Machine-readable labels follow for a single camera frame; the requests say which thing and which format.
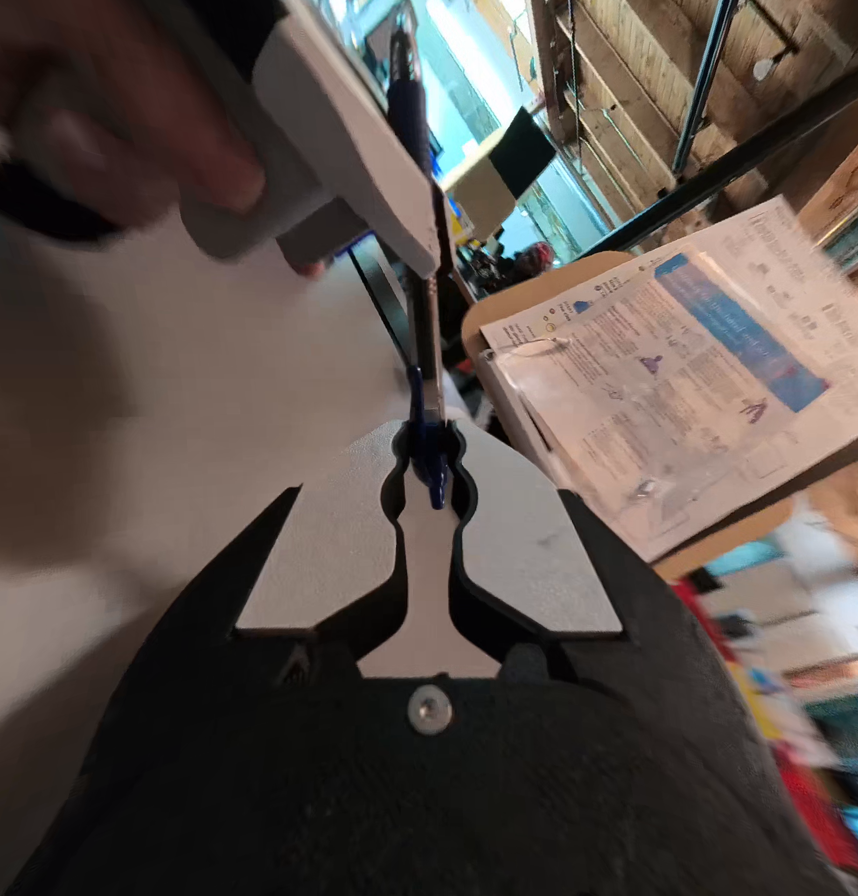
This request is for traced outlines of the person's left hand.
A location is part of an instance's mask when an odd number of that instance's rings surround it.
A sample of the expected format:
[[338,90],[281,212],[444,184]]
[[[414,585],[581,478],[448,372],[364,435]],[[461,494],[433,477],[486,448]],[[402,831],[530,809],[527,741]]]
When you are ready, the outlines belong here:
[[14,132],[26,95],[61,63],[82,70],[123,127],[44,110],[43,146],[81,204],[129,230],[181,193],[238,215],[255,206],[266,184],[255,152],[136,3],[0,1],[0,130]]

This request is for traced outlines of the black and tan board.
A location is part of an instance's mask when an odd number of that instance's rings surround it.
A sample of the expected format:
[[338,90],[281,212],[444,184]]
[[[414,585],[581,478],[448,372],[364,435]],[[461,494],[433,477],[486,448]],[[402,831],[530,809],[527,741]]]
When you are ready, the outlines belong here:
[[488,239],[512,214],[526,191],[555,156],[555,148],[521,106],[507,126],[496,130],[441,180],[459,212],[462,228]]

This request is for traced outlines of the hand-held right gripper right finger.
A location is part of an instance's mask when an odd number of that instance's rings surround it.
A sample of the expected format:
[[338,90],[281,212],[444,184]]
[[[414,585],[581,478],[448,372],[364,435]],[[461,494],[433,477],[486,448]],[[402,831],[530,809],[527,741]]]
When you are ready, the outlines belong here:
[[500,663],[520,644],[550,655],[620,638],[622,621],[569,515],[572,494],[469,421],[449,424],[449,451],[457,632]]

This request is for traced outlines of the black metal beam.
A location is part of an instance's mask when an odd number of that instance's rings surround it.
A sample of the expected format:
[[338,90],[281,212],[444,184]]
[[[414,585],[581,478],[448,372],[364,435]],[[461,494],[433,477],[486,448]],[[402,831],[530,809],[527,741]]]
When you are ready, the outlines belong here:
[[592,245],[579,259],[585,260],[604,251],[628,251],[639,245],[655,231],[681,218],[777,152],[807,137],[857,101],[858,67],[726,152],[692,179]]

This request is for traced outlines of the blue pen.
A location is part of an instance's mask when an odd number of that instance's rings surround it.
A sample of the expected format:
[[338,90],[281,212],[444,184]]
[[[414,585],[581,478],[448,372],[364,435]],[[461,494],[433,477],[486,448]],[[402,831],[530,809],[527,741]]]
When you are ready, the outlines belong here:
[[[401,12],[390,38],[388,121],[430,189],[431,223],[438,227],[436,184],[422,68],[412,18]],[[414,472],[427,488],[432,508],[445,505],[447,483],[446,409],[442,389],[437,271],[419,276],[407,270],[407,317],[412,363],[408,368],[411,411],[408,451]]]

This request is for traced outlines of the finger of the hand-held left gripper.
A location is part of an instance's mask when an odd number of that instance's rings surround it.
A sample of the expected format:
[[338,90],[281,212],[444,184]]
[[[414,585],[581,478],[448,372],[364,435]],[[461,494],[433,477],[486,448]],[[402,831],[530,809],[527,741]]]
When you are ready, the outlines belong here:
[[318,277],[332,261],[371,232],[371,226],[350,213],[313,213],[277,236],[280,253],[292,271]]
[[429,186],[319,11],[288,10],[251,79],[237,73],[190,10],[179,11],[179,45],[266,178],[244,215],[182,197],[182,223],[202,252],[234,259],[313,213],[350,213],[420,276],[440,263]]

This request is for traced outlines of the black desk panel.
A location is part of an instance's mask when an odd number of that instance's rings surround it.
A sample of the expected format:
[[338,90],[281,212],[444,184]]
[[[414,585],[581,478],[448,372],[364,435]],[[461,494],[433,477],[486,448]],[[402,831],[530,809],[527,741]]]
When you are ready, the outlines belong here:
[[347,250],[370,301],[405,366],[412,362],[407,297],[384,245],[368,235]]

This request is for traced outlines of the grey desk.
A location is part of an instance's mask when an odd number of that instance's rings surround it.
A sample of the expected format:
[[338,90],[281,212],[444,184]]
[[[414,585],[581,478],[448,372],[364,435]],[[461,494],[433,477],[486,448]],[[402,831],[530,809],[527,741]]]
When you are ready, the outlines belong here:
[[309,284],[176,218],[99,251],[0,219],[0,894],[181,590],[406,403],[348,261]]

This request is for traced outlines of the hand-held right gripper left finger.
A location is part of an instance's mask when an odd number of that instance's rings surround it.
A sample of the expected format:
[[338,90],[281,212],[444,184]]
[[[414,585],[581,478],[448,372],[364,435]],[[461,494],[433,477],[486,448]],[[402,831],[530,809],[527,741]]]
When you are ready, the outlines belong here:
[[349,445],[303,484],[236,622],[242,635],[302,635],[362,659],[408,608],[405,422]]

